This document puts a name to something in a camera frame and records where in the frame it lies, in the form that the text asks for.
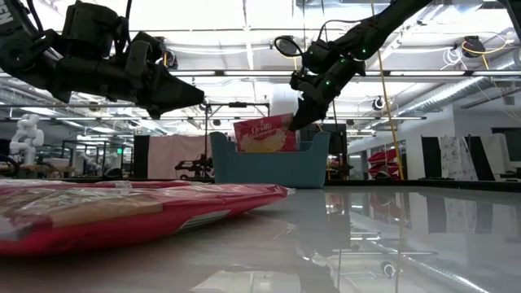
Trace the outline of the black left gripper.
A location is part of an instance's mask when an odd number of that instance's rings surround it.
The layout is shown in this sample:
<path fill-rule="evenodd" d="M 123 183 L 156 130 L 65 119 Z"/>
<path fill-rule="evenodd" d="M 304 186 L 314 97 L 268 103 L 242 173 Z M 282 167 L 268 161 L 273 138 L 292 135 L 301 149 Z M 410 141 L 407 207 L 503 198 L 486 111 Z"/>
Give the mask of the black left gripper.
<path fill-rule="evenodd" d="M 62 58 L 56 64 L 56 98 L 64 103 L 73 92 L 125 100 L 147 108 L 153 120 L 166 112 L 200 105 L 204 92 L 171 75 L 165 66 L 147 60 L 151 46 L 144 41 L 131 44 L 122 63 L 88 57 L 84 48 L 58 49 Z"/>

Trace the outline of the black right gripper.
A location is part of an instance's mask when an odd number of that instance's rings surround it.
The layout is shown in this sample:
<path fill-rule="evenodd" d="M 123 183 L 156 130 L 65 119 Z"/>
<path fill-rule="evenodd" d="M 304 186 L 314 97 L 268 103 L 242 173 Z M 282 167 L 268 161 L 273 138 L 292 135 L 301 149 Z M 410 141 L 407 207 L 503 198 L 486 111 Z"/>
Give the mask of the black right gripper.
<path fill-rule="evenodd" d="M 329 104 L 355 75 L 365 75 L 365 62 L 358 60 L 338 60 L 325 73 L 313 77 L 300 85 L 302 98 L 298 98 L 289 130 L 295 132 L 324 120 Z"/>

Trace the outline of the red popcorn bag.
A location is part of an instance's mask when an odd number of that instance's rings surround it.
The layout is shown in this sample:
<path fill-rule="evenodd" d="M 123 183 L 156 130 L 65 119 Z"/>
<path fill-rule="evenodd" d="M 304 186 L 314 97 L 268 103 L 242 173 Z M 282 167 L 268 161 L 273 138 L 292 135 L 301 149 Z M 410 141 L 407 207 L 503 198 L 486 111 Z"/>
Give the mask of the red popcorn bag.
<path fill-rule="evenodd" d="M 300 137 L 289 130 L 294 115 L 287 113 L 234 123 L 238 151 L 270 153 L 300 149 Z"/>
<path fill-rule="evenodd" d="M 122 247 L 286 199 L 276 184 L 149 181 L 0 187 L 0 256 Z"/>

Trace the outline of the white pillar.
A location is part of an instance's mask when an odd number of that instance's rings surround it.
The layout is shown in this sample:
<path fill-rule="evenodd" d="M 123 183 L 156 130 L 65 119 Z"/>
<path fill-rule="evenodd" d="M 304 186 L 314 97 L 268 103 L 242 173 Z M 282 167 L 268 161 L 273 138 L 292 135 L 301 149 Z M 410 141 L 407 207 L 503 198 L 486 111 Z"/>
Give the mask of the white pillar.
<path fill-rule="evenodd" d="M 287 84 L 276 84 L 270 99 L 270 115 L 278 116 L 293 113 L 298 110 L 299 92 Z"/>

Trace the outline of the pink fabric partition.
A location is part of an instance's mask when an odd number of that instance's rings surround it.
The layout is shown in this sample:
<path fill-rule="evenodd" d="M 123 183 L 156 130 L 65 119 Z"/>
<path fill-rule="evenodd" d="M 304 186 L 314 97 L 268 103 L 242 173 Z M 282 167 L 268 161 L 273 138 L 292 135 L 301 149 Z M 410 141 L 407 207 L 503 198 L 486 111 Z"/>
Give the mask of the pink fabric partition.
<path fill-rule="evenodd" d="M 149 179 L 180 179 L 183 171 L 176 172 L 174 167 L 182 160 L 196 160 L 201 155 L 212 158 L 210 141 L 205 136 L 170 136 L 150 137 L 148 153 Z"/>

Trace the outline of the black standing panel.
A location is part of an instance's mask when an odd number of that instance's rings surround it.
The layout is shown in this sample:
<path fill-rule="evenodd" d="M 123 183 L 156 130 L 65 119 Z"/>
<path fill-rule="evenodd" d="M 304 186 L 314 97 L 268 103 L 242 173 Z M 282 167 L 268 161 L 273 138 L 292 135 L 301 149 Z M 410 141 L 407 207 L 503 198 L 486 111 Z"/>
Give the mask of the black standing panel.
<path fill-rule="evenodd" d="M 422 155 L 425 178 L 441 177 L 441 153 L 438 137 L 422 137 Z"/>
<path fill-rule="evenodd" d="M 148 179 L 150 135 L 134 137 L 134 178 Z"/>
<path fill-rule="evenodd" d="M 465 137 L 472 163 L 479 181 L 496 181 L 488 162 L 481 137 L 468 135 Z"/>

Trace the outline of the grey horizontal pipe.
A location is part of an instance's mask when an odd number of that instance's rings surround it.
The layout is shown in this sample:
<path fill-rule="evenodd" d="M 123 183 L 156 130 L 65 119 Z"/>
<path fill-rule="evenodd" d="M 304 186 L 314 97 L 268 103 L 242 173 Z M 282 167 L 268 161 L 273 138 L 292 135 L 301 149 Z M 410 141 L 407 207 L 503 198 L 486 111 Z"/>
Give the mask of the grey horizontal pipe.
<path fill-rule="evenodd" d="M 134 104 L 5 104 L 0 103 L 0 108 L 142 108 Z"/>

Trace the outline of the teal plastic basket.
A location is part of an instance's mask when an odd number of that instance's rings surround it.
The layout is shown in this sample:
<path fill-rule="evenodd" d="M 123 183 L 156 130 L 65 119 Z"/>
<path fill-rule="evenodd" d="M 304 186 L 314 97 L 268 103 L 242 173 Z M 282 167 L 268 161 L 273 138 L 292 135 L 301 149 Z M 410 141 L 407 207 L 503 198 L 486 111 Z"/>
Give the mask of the teal plastic basket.
<path fill-rule="evenodd" d="M 326 180 L 330 134 L 316 133 L 297 152 L 248 153 L 223 133 L 209 134 L 216 183 L 266 183 L 290 188 L 319 189 Z"/>

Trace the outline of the long light bar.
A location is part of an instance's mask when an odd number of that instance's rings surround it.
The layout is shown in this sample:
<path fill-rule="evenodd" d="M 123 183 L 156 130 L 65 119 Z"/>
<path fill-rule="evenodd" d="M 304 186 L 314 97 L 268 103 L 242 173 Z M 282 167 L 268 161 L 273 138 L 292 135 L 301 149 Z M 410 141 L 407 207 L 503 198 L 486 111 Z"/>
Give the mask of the long light bar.
<path fill-rule="evenodd" d="M 289 77 L 293 71 L 288 70 L 172 70 L 176 77 Z M 385 77 L 517 77 L 521 70 L 488 70 L 488 71 L 392 71 L 384 70 Z"/>

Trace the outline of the white humanoid robot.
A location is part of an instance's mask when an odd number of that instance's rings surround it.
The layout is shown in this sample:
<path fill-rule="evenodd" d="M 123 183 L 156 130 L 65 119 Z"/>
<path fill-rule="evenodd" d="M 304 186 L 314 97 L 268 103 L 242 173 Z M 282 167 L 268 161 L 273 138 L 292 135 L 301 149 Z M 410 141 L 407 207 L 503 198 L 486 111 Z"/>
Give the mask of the white humanoid robot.
<path fill-rule="evenodd" d="M 45 134 L 37 127 L 40 116 L 24 114 L 17 121 L 17 129 L 12 137 L 9 149 L 10 157 L 17 163 L 33 165 L 36 159 L 36 148 L 42 147 Z"/>

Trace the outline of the white patterned cloth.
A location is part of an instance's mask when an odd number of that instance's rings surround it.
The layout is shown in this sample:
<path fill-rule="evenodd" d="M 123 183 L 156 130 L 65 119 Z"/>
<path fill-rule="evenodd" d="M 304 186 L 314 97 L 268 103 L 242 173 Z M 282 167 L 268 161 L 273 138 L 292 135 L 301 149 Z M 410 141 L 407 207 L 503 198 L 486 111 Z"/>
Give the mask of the white patterned cloth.
<path fill-rule="evenodd" d="M 477 181 L 471 153 L 463 137 L 439 138 L 441 174 L 456 181 Z"/>

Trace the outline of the black wall screen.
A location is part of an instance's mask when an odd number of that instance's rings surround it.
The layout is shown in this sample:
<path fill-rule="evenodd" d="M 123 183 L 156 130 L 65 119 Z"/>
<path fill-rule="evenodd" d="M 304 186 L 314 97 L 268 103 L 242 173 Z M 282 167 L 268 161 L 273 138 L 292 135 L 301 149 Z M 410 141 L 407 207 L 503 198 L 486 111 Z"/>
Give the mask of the black wall screen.
<path fill-rule="evenodd" d="M 502 133 L 511 162 L 521 162 L 521 128 L 492 128 L 493 133 Z"/>

